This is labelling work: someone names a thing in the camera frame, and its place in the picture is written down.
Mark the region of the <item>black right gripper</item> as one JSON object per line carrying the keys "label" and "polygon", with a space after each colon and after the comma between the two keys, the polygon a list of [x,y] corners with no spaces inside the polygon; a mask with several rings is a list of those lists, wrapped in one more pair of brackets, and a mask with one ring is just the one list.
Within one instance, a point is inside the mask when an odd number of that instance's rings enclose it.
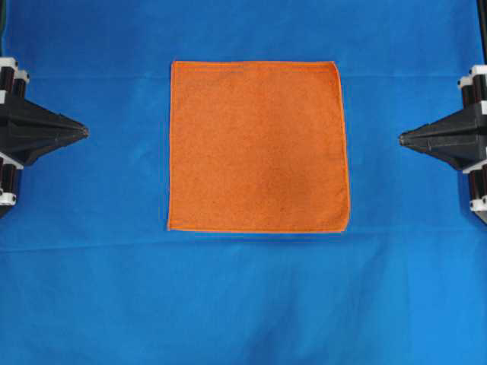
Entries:
{"label": "black right gripper", "polygon": [[[469,209],[486,211],[486,66],[474,65],[458,87],[465,109],[402,133],[399,144],[463,170],[469,181]],[[472,133],[474,137],[440,137]]]}

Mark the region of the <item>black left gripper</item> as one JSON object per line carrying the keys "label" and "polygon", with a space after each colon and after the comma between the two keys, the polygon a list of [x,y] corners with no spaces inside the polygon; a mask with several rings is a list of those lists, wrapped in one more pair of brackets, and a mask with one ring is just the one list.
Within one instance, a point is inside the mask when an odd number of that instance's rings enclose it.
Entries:
{"label": "black left gripper", "polygon": [[29,74],[19,69],[15,58],[1,57],[1,127],[7,126],[8,118],[25,125],[77,132],[55,132],[53,135],[28,138],[10,137],[7,141],[6,132],[1,132],[1,205],[16,205],[18,180],[24,166],[31,166],[43,155],[89,136],[88,128],[80,122],[25,100],[29,82]]}

